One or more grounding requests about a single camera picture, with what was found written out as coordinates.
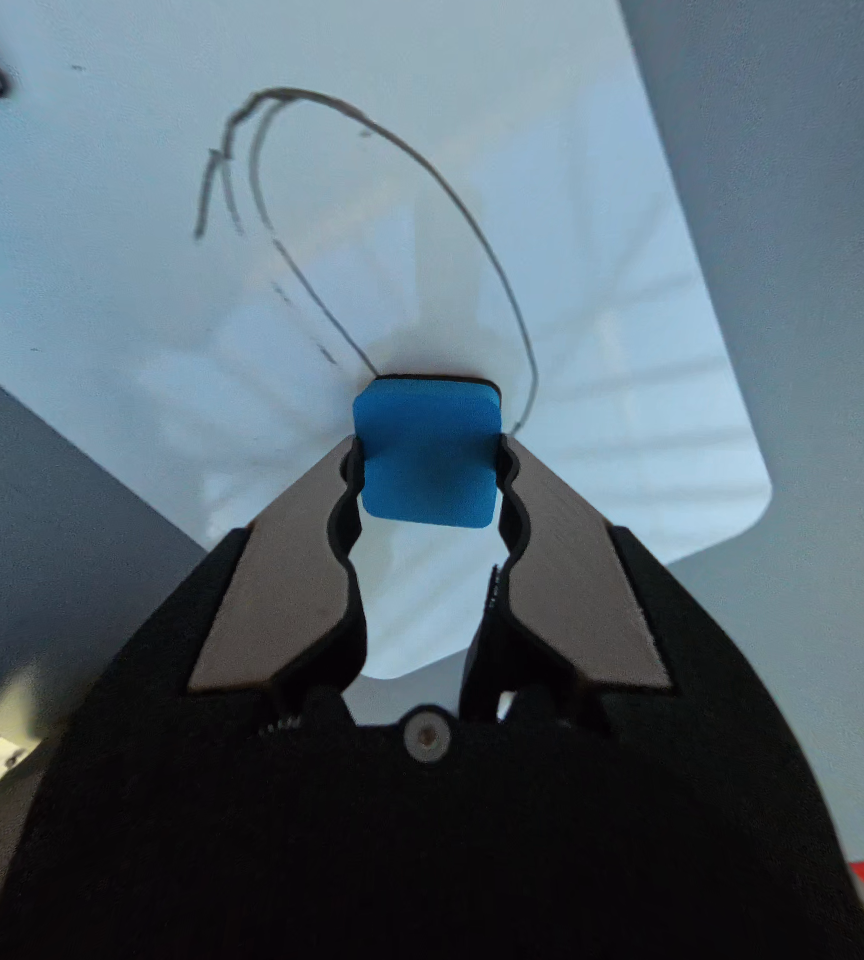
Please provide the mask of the grey desk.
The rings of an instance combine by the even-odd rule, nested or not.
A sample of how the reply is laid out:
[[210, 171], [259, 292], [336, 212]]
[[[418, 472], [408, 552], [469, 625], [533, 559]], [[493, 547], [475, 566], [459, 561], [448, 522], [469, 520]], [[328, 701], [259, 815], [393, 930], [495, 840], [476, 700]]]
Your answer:
[[[617, 2], [771, 496], [664, 561], [520, 437], [538, 368], [494, 246], [438, 168], [295, 87], [230, 114], [201, 179], [319, 104], [419, 166], [473, 233], [530, 370], [372, 370], [351, 430], [202, 549], [83, 682], [26, 682], [33, 762], [0, 783], [0, 958], [864, 958], [864, 2]], [[339, 692], [191, 694], [248, 537], [386, 376], [482, 378], [516, 438], [611, 524], [670, 692], [463, 694], [493, 570], [473, 530], [358, 506], [367, 627]]]

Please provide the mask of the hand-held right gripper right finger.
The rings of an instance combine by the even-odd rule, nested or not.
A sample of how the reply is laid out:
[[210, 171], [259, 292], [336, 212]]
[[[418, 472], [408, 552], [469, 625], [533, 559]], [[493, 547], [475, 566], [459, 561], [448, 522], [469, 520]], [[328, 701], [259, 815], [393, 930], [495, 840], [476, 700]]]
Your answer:
[[497, 486], [508, 557], [493, 570], [462, 693], [672, 691], [610, 522], [510, 436]]

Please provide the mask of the white whiteboard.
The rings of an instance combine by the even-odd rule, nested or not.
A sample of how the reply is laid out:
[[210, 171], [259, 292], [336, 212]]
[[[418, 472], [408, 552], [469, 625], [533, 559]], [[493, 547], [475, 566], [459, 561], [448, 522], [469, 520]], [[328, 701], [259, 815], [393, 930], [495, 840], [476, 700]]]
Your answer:
[[520, 437], [675, 561], [771, 484], [617, 2], [0, 2], [0, 685], [82, 683], [198, 558], [351, 430], [372, 370], [531, 376], [428, 175], [299, 102], [239, 220], [201, 179], [255, 91], [425, 155], [506, 270]]

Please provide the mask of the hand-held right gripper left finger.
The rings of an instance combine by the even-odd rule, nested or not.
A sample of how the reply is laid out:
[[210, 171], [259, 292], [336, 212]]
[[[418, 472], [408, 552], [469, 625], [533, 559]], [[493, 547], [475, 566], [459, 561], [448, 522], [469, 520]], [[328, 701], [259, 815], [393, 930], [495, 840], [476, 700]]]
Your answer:
[[189, 693], [343, 692], [360, 676], [367, 627], [350, 554], [364, 481], [362, 445], [348, 436], [250, 523]]

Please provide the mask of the blue black whiteboard eraser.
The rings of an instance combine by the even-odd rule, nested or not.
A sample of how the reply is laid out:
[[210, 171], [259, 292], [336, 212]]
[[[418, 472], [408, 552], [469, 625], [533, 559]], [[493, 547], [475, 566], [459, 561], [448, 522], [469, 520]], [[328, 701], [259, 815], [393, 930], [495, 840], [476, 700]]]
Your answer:
[[482, 378], [387, 375], [354, 400], [373, 518], [480, 530], [493, 521], [501, 393]]

